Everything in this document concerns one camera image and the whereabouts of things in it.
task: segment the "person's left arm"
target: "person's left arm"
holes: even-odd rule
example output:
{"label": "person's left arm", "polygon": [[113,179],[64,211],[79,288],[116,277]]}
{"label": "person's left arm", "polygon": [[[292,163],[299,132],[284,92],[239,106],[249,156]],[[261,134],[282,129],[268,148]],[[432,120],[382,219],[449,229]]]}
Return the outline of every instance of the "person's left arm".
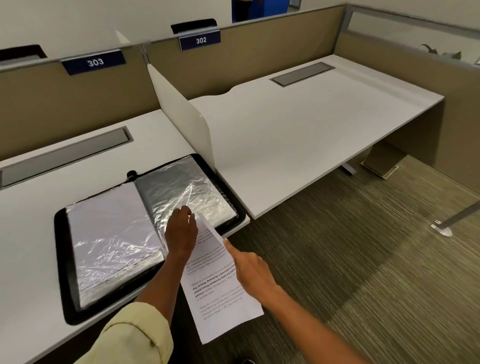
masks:
{"label": "person's left arm", "polygon": [[183,269],[195,247],[195,216],[183,206],[168,220],[169,254],[135,302],[105,326],[89,352],[76,364],[166,364],[173,351],[170,324]]}

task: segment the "white desktop surface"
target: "white desktop surface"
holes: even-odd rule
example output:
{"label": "white desktop surface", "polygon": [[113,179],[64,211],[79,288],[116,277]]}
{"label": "white desktop surface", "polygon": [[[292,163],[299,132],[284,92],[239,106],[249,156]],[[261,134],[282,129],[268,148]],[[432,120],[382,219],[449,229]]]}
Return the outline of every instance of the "white desktop surface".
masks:
{"label": "white desktop surface", "polygon": [[[335,69],[270,81],[319,61]],[[217,173],[258,218],[442,99],[331,55],[191,103],[210,128]]]}
{"label": "white desktop surface", "polygon": [[0,162],[0,168],[126,126],[134,141],[0,190],[0,363],[31,363],[122,304],[76,326],[60,300],[53,218],[57,211],[194,153],[160,111]]}

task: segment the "person's right arm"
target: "person's right arm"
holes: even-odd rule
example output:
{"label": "person's right arm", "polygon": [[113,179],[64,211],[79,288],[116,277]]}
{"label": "person's right arm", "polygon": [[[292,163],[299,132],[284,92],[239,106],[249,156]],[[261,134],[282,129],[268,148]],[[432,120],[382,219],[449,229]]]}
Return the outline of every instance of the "person's right arm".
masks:
{"label": "person's right arm", "polygon": [[352,347],[296,303],[276,284],[268,264],[255,253],[244,253],[225,239],[237,279],[282,324],[311,364],[367,364]]}

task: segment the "beige partition panel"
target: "beige partition panel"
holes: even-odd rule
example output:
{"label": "beige partition panel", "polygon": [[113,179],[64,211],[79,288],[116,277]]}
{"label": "beige partition panel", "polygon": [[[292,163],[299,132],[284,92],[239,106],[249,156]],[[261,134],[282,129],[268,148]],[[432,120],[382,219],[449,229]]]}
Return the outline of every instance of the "beige partition panel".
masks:
{"label": "beige partition panel", "polygon": [[345,6],[221,29],[221,43],[185,52],[178,39],[152,43],[148,58],[187,99],[332,54]]}
{"label": "beige partition panel", "polygon": [[352,32],[340,34],[334,53],[444,95],[386,140],[480,192],[480,68]]}
{"label": "beige partition panel", "polygon": [[0,160],[158,109],[140,46],[69,76],[59,61],[0,72]]}

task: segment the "light yellow shirt sleeve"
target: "light yellow shirt sleeve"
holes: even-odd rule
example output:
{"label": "light yellow shirt sleeve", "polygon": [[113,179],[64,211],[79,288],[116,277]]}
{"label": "light yellow shirt sleeve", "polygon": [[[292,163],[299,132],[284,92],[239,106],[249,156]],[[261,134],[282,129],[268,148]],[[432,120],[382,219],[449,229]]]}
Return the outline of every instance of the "light yellow shirt sleeve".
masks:
{"label": "light yellow shirt sleeve", "polygon": [[153,306],[134,302],[109,321],[75,364],[167,364],[172,351],[168,321]]}

